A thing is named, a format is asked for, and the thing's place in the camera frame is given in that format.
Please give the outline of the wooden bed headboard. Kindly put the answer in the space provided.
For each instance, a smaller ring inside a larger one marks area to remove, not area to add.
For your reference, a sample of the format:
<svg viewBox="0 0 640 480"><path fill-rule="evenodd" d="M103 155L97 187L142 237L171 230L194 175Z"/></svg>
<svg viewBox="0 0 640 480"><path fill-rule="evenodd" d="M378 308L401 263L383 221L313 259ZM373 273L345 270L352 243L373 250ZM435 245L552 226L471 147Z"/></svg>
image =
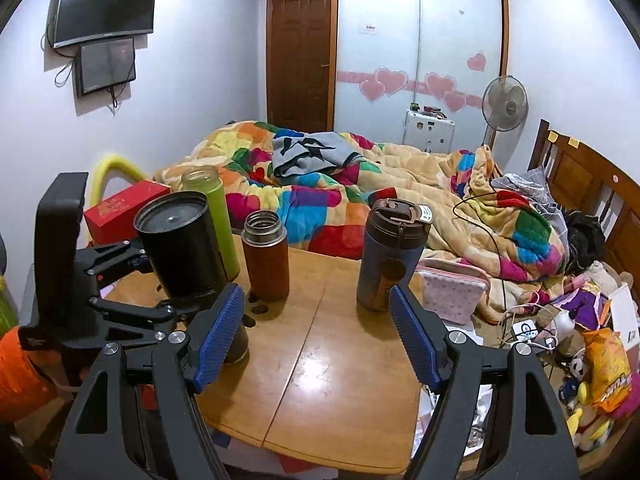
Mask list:
<svg viewBox="0 0 640 480"><path fill-rule="evenodd" d="M600 261L634 281L639 296L639 185L603 155L571 136L564 136L542 120L538 127L532 169L541 169L550 194L561 209L579 210L599 219L604 233Z"/></svg>

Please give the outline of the small white cabinet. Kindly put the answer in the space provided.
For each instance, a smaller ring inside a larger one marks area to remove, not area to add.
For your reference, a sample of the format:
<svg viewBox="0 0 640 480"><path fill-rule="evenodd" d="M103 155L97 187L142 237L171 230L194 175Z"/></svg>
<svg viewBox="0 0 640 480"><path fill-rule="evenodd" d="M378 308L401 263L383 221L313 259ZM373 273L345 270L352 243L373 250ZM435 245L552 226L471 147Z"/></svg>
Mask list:
<svg viewBox="0 0 640 480"><path fill-rule="evenodd" d="M454 140L454 130L454 122L439 108L426 112L413 106L406 113L401 143L425 153L448 153Z"/></svg>

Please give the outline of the black tumbler cup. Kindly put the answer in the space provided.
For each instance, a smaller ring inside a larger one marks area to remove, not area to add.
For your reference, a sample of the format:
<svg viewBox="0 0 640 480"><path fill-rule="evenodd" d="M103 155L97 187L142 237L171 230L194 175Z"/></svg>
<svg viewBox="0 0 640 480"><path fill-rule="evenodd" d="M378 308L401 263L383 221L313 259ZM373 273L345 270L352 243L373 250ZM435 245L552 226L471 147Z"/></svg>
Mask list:
<svg viewBox="0 0 640 480"><path fill-rule="evenodd" d="M234 292L244 314L242 288L224 270L208 201L201 192L160 196L134 217L134 229L174 312L189 324L224 292Z"/></svg>

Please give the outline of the pink dotted pouch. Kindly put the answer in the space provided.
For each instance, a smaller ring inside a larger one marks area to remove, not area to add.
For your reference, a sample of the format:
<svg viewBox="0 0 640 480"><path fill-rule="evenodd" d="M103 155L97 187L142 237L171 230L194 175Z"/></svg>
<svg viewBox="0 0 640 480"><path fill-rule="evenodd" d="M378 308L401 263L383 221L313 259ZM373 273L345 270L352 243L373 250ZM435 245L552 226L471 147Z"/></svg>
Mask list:
<svg viewBox="0 0 640 480"><path fill-rule="evenodd" d="M468 324L482 296L490 291L490 277L475 266L425 258L416 272L422 280L422 307L446 322Z"/></svg>

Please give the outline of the colourful patchwork quilt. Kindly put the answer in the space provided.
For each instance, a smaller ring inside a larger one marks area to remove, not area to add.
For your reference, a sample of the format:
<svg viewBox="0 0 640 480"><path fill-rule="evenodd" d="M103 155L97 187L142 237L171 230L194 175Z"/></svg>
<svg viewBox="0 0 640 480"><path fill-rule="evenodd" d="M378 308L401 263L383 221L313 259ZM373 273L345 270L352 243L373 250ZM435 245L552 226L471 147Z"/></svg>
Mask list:
<svg viewBox="0 0 640 480"><path fill-rule="evenodd" d="M194 170L216 171L231 225L275 212L291 246L361 260L371 242L483 271L477 313L497 323L505 310L546 304L566 291L568 249L559 229L524 194L497 188L487 146L447 154L374 143L355 133L304 133L265 122L215 130L154 178L173 190Z"/></svg>

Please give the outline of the green bottle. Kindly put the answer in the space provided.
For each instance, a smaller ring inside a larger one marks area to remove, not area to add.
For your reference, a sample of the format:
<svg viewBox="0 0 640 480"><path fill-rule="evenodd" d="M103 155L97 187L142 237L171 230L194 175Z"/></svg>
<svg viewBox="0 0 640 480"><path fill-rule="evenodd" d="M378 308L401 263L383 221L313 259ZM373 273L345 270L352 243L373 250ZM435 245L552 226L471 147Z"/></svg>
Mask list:
<svg viewBox="0 0 640 480"><path fill-rule="evenodd" d="M233 281L240 274L240 264L233 241L224 184L217 169L214 167L191 169L182 175L181 183L186 191L196 191L206 195L224 270L226 270L228 281Z"/></svg>

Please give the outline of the white sliding wardrobe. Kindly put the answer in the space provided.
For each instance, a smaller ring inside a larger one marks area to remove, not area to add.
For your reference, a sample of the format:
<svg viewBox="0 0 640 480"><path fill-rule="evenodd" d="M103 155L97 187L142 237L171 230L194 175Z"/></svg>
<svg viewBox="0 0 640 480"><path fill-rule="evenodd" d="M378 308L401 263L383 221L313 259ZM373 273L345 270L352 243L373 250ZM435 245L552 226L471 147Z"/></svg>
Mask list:
<svg viewBox="0 0 640 480"><path fill-rule="evenodd" d="M504 0L337 0L333 130L402 144L407 110L439 108L475 150L500 75Z"/></svg>

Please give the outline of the red gift box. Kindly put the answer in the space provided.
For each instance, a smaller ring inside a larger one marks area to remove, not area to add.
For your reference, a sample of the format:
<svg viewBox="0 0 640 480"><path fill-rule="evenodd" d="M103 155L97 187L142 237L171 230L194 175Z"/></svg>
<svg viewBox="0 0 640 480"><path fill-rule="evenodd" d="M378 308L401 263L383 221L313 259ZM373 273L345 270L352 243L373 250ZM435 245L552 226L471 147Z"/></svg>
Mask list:
<svg viewBox="0 0 640 480"><path fill-rule="evenodd" d="M106 245L137 237L134 217L138 211L169 193L169 186L143 180L87 209L84 216L93 244Z"/></svg>

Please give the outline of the brown wooden door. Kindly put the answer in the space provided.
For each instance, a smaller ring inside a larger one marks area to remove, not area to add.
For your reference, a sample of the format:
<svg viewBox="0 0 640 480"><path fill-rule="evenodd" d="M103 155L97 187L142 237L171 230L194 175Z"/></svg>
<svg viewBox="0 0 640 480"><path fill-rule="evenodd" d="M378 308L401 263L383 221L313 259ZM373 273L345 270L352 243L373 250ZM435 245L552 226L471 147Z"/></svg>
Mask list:
<svg viewBox="0 0 640 480"><path fill-rule="evenodd" d="M326 128L331 0L268 0L267 115L303 132Z"/></svg>

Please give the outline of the standing electric fan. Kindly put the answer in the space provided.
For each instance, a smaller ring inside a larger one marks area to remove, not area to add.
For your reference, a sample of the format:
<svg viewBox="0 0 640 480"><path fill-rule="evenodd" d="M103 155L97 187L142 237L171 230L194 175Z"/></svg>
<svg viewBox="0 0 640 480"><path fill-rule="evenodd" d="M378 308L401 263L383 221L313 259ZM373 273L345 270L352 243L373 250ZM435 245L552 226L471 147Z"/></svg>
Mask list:
<svg viewBox="0 0 640 480"><path fill-rule="evenodd" d="M518 128L528 114L528 95L518 78L500 76L488 84L482 99L486 122L483 143L494 147L499 133Z"/></svg>

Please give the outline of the blue brown travel mug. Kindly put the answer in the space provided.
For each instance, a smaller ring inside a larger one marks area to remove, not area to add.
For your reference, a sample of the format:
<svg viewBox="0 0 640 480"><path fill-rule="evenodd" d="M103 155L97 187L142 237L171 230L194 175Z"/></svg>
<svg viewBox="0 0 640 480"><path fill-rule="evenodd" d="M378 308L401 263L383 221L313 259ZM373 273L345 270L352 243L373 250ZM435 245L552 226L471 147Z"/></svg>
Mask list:
<svg viewBox="0 0 640 480"><path fill-rule="evenodd" d="M357 301L387 311L390 289L407 285L426 247L433 222L427 205L380 198L369 212L357 285Z"/></svg>

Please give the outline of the black bag on bed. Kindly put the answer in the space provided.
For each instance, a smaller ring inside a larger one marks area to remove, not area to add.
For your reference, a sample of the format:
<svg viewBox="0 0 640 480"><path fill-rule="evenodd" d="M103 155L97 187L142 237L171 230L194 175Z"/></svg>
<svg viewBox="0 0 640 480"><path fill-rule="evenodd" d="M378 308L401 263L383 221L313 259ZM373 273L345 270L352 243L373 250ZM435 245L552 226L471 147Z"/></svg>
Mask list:
<svg viewBox="0 0 640 480"><path fill-rule="evenodd" d="M604 233L596 216L579 210L567 211L564 220L568 241L566 272L581 274L603 257Z"/></svg>

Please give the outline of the red thermos bottle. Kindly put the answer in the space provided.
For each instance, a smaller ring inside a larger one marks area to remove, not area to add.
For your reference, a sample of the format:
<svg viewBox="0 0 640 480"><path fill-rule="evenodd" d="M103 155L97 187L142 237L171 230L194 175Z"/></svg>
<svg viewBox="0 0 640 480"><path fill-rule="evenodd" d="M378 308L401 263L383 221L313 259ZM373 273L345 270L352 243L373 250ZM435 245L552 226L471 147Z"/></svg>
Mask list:
<svg viewBox="0 0 640 480"><path fill-rule="evenodd" d="M241 233L250 289L265 301L280 301L290 291L288 232L270 210L249 214Z"/></svg>

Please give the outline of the wall mounted television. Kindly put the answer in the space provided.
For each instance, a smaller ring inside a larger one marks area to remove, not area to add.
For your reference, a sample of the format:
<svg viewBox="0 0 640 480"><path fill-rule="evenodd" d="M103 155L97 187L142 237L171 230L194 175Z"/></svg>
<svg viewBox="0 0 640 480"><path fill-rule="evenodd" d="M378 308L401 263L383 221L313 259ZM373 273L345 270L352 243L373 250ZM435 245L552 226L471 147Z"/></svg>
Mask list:
<svg viewBox="0 0 640 480"><path fill-rule="evenodd" d="M154 6L155 0L58 0L52 46L152 34Z"/></svg>

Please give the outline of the grey black garment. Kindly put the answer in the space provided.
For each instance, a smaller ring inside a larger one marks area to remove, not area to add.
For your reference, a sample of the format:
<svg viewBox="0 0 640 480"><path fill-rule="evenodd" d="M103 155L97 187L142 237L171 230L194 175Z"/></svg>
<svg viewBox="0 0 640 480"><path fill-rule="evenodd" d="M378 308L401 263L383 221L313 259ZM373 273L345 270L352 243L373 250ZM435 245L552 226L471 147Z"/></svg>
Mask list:
<svg viewBox="0 0 640 480"><path fill-rule="evenodd" d="M278 133L272 140L272 171L277 179L332 172L358 162L360 153L338 133Z"/></svg>

